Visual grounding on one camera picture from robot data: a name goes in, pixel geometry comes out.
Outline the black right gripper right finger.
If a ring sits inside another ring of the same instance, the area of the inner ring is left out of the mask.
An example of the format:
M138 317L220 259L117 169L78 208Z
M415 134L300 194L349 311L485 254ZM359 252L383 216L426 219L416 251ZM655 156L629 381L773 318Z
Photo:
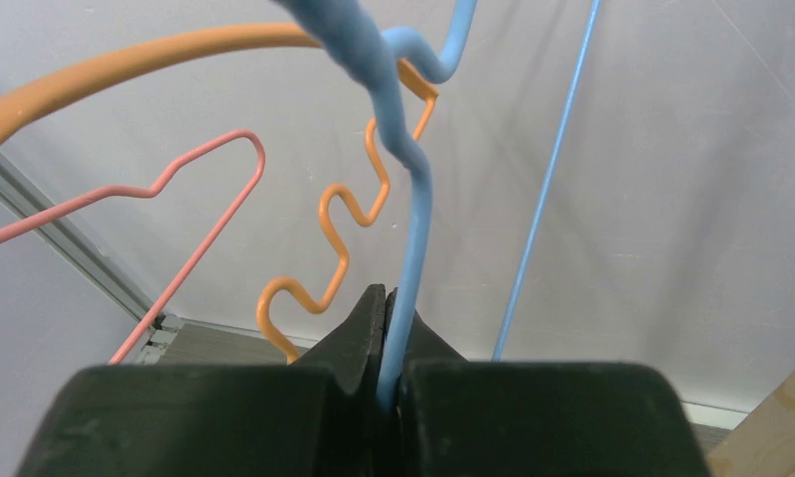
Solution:
M679 398L627 362L469 361L420 318L398 385L405 476L706 476Z

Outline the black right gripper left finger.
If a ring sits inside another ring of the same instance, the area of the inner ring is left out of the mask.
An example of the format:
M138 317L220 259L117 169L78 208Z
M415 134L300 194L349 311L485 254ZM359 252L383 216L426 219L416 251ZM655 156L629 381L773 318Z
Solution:
M387 292L290 365L104 365L73 375L21 476L370 476Z

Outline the pink hanger with poppy skirt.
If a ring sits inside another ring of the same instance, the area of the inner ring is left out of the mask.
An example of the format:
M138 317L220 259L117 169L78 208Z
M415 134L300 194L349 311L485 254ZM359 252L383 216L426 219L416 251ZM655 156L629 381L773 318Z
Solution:
M174 302L180 311L211 317L237 310L239 286L226 271L215 273L210 258L231 260L216 240L246 198L265 166L254 133L235 130L173 160L148 187L110 185L49 206L0 228L0 325L16 331L58 333L83 325L108 329L112 320L100 299L87 297L90 286L68 285L59 273L34 259L34 233L78 211L89 211L105 227L101 237L131 254L136 272L149 272L158 293L123 342L115 337L91 345L123 362L150 333L155 319Z

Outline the wooden hanger with metal hook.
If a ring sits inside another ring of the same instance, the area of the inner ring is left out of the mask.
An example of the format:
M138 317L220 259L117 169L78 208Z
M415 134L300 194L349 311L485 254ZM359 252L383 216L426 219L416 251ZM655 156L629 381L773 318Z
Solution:
M0 145L22 127L44 116L101 90L142 75L188 61L230 52L260 48L315 48L317 45L314 39L294 24L243 24L178 34L110 52L36 79L2 95L0 97ZM321 197L320 227L338 257L336 271L323 297L320 300L314 300L305 288L292 277L278 277L271 280L259 296L256 307L258 329L275 348L284 354L288 363L296 361L299 352L295 345L271 323L269 317L271 300L278 292L285 290L312 314L322 313L329 308L350 264L349 252L330 219L331 200L334 197L340 197L357 224L361 227L368 227L376 221L390 193L390 178L374 139L377 126L377 120L371 119L365 132L367 155L381 184L379 194L371 209L364 212L350 189L342 184L331 185ZM255 172L165 291L141 319L132 334L112 357L112 363L118 364L134 348L154 318L183 284L255 188L265 167L265 151L257 136L244 129L224 134L175 159L148 188L120 185L100 187L0 229L0 243L28 233L105 198L154 198L163 191L182 167L239 138L248 140L256 151Z

